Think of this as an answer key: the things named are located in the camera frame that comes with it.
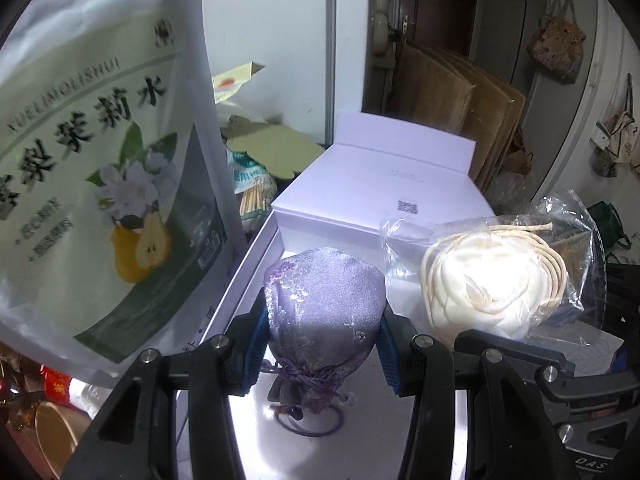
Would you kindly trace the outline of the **silver pear tea pouch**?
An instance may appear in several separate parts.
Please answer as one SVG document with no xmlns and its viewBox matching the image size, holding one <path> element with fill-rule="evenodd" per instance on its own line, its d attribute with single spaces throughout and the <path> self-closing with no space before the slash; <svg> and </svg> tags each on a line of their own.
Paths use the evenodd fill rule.
<svg viewBox="0 0 640 480">
<path fill-rule="evenodd" d="M 244 250 L 202 0 L 1 13 L 1 339 L 111 385 L 193 346 Z"/>
</svg>

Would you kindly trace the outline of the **purple silk drawstring pouch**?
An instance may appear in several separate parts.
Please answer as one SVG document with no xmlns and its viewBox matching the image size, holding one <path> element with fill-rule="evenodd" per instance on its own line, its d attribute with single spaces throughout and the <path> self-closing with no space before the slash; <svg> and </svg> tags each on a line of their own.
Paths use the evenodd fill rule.
<svg viewBox="0 0 640 480">
<path fill-rule="evenodd" d="M 341 392 L 368 358 L 387 306 L 378 268 L 335 248 L 308 249 L 283 258 L 264 276 L 274 376 L 268 399 L 284 429 L 308 438 L 342 429 Z"/>
</svg>

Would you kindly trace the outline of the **white flower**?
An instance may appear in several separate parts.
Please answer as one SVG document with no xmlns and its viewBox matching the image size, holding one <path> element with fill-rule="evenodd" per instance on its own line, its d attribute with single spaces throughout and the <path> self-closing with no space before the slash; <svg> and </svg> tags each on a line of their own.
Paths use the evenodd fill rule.
<svg viewBox="0 0 640 480">
<path fill-rule="evenodd" d="M 573 324 L 602 325 L 602 238 L 573 190 L 519 214 L 386 220 L 380 240 L 390 306 L 447 346 L 466 330 L 572 341 Z"/>
</svg>

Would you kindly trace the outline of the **patterned tote bag hanging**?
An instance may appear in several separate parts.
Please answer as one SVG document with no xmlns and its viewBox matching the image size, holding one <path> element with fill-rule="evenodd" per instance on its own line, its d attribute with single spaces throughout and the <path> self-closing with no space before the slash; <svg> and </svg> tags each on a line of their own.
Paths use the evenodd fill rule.
<svg viewBox="0 0 640 480">
<path fill-rule="evenodd" d="M 586 34 L 577 24 L 574 0 L 553 0 L 527 46 L 529 56 L 563 84 L 574 84 L 582 68 Z"/>
</svg>

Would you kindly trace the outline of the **lavender gift box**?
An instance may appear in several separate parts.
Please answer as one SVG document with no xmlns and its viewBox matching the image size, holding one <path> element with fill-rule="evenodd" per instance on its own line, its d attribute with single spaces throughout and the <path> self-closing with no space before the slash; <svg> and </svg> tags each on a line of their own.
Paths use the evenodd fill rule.
<svg viewBox="0 0 640 480">
<path fill-rule="evenodd" d="M 283 257 L 333 247 L 380 264 L 380 226 L 405 218 L 419 226 L 482 218 L 491 208 L 470 178 L 473 144 L 431 128 L 343 112 L 335 140 L 274 201 L 205 326 L 223 332 L 254 304 L 266 270 Z M 344 426 L 323 438 L 285 430 L 267 401 L 268 375 L 230 408 L 250 479 L 393 479 L 406 445 L 413 402 L 395 396 L 377 356 L 346 380 Z"/>
</svg>

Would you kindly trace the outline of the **white refrigerator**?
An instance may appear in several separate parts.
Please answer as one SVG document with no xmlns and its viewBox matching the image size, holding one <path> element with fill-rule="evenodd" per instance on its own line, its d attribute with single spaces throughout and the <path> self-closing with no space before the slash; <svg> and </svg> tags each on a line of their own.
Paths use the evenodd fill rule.
<svg viewBox="0 0 640 480">
<path fill-rule="evenodd" d="M 360 110 L 369 0 L 202 0 L 210 70 L 261 69 L 233 101 L 239 111 L 334 139 L 341 110 Z"/>
</svg>

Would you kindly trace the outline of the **brown paper bags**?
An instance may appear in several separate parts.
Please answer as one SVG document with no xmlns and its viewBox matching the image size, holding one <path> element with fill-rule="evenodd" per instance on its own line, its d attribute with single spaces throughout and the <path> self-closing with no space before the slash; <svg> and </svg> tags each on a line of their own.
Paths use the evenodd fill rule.
<svg viewBox="0 0 640 480">
<path fill-rule="evenodd" d="M 387 111 L 475 143 L 469 176 L 486 192 L 514 139 L 525 96 L 468 58 L 404 42 Z"/>
</svg>

